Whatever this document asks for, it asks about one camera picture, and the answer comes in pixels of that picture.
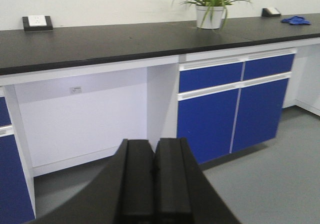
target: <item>baseboard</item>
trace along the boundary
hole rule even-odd
[[[313,107],[311,105],[308,105],[308,104],[306,104],[304,102],[301,102],[299,100],[295,100],[295,105],[297,105],[297,106],[299,106],[299,107],[301,107],[301,108],[303,108],[305,110],[308,110],[308,111],[310,111],[311,113],[313,113],[315,115],[320,116],[320,109],[317,109],[317,108],[315,108],[315,107]]]
[[[57,170],[62,170],[66,169],[72,166],[76,165],[81,165],[90,161],[102,159],[111,155],[114,155],[116,150],[118,149],[118,146],[114,146],[108,149],[104,149],[101,151],[93,152],[90,154],[82,155],[82,156],[77,156],[74,158],[62,160],[62,161],[57,161],[53,163],[49,163],[46,165],[41,165],[41,166],[34,166],[33,167],[33,176],[39,176],[39,175],[44,175],[48,174]]]

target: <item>white wall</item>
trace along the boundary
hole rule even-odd
[[[318,0],[251,0],[229,7],[229,17],[253,17],[262,7],[283,14],[319,13]],[[53,26],[87,26],[194,20],[194,8],[172,0],[0,0],[0,30],[22,29],[22,16],[49,15]]]

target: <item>blue drawer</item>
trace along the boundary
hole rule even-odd
[[[283,55],[265,59],[250,60],[245,63],[244,80],[291,71],[295,55]]]
[[[234,63],[181,71],[179,92],[240,81],[242,67],[243,63]]]
[[[13,135],[0,137],[0,223],[34,219],[34,212]]]
[[[0,97],[0,126],[10,125],[10,117],[4,97]]]

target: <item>cabinet handle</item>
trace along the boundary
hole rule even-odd
[[[194,69],[201,69],[219,65],[228,65],[243,62],[244,59],[241,58],[227,58],[227,59],[211,59],[211,60],[204,60],[204,61],[192,61],[185,64],[179,65],[179,71],[186,71],[186,70],[194,70]]]
[[[296,53],[297,53],[296,48],[276,50],[276,51],[272,50],[272,51],[260,52],[260,53],[249,55],[247,60],[265,59],[265,58],[276,57],[276,56],[292,55]]]
[[[277,80],[289,79],[291,77],[291,72],[285,72],[276,75],[265,76],[257,79],[246,80],[241,82],[239,88],[245,88],[253,85],[265,84],[268,82],[273,82]]]
[[[241,82],[234,82],[234,83],[225,84],[225,85],[219,85],[219,86],[214,86],[214,87],[209,87],[209,88],[204,88],[204,89],[199,89],[199,90],[182,92],[182,93],[178,94],[178,101],[192,99],[192,98],[201,97],[201,96],[210,95],[210,94],[215,94],[215,93],[219,93],[222,91],[238,89],[239,88],[238,86],[240,83]]]
[[[6,125],[6,126],[2,126],[0,127],[0,137],[5,137],[8,135],[13,135],[14,129],[12,127],[12,125]]]

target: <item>blue glove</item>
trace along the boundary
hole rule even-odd
[[[310,21],[305,20],[304,17],[301,16],[293,16],[288,19],[281,20],[282,23],[289,23],[291,25],[311,25]]]

